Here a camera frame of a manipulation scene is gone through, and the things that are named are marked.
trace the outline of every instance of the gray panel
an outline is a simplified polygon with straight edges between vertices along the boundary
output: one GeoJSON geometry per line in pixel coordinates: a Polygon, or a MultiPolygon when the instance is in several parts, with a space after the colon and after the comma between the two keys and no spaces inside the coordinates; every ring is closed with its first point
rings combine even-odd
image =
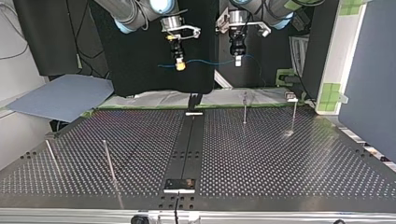
{"type": "Polygon", "coordinates": [[[177,110],[96,112],[53,142],[57,161],[35,151],[3,172],[0,206],[117,208],[121,199],[125,208],[158,209],[182,123],[177,110]]]}
{"type": "Polygon", "coordinates": [[[352,132],[396,161],[396,1],[367,5],[339,119],[352,132]]]}
{"type": "Polygon", "coordinates": [[[299,108],[288,136],[291,107],[243,111],[206,110],[194,209],[396,212],[396,174],[325,118],[299,108]]]}

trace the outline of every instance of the blue mat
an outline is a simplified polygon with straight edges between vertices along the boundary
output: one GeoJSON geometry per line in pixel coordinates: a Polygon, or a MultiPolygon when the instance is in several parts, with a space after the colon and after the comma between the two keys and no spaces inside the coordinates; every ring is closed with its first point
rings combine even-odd
{"type": "Polygon", "coordinates": [[[24,114],[72,122],[101,104],[114,91],[111,81],[64,75],[7,105],[24,114]]]}

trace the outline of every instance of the perforated metal table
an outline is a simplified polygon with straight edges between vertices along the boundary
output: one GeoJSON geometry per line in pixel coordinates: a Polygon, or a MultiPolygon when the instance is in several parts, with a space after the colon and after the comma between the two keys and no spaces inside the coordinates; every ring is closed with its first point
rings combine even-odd
{"type": "Polygon", "coordinates": [[[97,111],[51,141],[57,160],[43,145],[1,171],[0,207],[396,214],[396,174],[310,108],[292,132],[291,107],[243,116],[97,111]],[[180,178],[195,179],[195,193],[163,193],[180,178]]]}

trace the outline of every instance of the metal plate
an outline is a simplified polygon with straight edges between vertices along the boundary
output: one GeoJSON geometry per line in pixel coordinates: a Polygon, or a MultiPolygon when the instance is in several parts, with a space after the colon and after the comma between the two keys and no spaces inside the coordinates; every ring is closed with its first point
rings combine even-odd
{"type": "Polygon", "coordinates": [[[18,206],[15,199],[20,198],[30,206],[111,208],[120,207],[121,199],[124,208],[158,209],[165,200],[163,178],[183,117],[177,110],[98,111],[52,142],[58,160],[42,150],[2,175],[0,204],[18,206]],[[117,183],[103,140],[108,142],[117,183]],[[6,199],[15,203],[4,203],[6,199]]]}
{"type": "Polygon", "coordinates": [[[290,134],[292,108],[243,115],[206,110],[194,209],[396,212],[396,174],[326,119],[299,108],[290,134]]]}

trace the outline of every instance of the metal clamp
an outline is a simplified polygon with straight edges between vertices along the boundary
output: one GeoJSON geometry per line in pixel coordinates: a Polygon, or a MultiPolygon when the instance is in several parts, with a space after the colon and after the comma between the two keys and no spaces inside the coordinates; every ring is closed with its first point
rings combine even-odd
{"type": "Polygon", "coordinates": [[[262,37],[267,37],[269,34],[271,34],[271,28],[265,24],[263,21],[250,21],[248,23],[245,22],[236,22],[236,23],[230,23],[229,27],[233,26],[249,26],[249,25],[257,25],[259,27],[259,35],[262,37]]]}
{"type": "Polygon", "coordinates": [[[191,26],[191,25],[183,25],[183,19],[179,16],[166,17],[161,20],[161,24],[163,25],[163,32],[168,33],[174,39],[191,39],[198,38],[201,34],[201,28],[191,26]],[[192,30],[192,35],[181,36],[181,34],[172,34],[174,31],[182,31],[182,30],[192,30]]]}

